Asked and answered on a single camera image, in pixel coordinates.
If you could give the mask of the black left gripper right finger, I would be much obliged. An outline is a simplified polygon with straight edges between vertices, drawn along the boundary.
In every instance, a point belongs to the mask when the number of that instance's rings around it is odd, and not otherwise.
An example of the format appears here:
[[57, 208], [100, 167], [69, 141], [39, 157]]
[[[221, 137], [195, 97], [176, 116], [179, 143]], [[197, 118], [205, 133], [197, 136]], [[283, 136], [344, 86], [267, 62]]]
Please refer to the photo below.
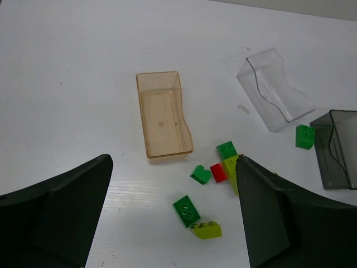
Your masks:
[[246, 156], [236, 173], [251, 267], [356, 266], [356, 206], [304, 189]]

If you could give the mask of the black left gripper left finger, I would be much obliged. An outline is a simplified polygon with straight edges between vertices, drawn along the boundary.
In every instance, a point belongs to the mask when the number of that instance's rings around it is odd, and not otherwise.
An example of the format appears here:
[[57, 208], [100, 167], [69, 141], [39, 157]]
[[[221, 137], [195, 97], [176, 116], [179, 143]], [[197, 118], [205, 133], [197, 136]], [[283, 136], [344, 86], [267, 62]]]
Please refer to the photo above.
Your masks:
[[102, 154], [1, 195], [1, 267], [85, 267], [112, 170]]

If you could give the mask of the lime curved lego brick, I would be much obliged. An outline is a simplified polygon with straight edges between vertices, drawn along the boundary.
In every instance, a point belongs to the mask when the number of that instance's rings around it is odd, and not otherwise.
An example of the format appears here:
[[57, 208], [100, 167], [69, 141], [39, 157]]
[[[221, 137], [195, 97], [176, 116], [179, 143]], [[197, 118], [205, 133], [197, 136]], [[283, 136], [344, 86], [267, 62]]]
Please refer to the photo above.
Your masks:
[[214, 221], [193, 224], [191, 226], [193, 234], [202, 240], [218, 238], [222, 236], [221, 226]]

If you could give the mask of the small dark green lego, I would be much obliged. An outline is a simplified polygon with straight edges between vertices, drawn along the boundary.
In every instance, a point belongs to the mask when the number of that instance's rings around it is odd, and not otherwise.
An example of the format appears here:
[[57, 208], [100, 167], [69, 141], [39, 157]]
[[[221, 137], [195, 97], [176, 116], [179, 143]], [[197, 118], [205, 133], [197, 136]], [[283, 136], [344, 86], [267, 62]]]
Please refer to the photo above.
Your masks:
[[198, 165], [192, 171], [190, 177], [194, 179], [196, 182], [200, 183], [201, 185], [205, 185], [209, 182], [212, 176], [211, 171], [206, 170], [202, 165]]

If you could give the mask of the green two-by-four lego upturned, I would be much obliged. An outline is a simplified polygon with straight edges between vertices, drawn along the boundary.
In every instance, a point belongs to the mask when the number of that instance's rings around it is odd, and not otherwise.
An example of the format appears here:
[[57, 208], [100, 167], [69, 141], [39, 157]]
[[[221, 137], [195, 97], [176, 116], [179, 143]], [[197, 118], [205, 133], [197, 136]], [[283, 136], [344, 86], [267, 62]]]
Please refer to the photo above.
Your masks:
[[174, 202], [173, 207], [186, 228], [191, 227], [201, 219], [201, 216], [188, 195]]

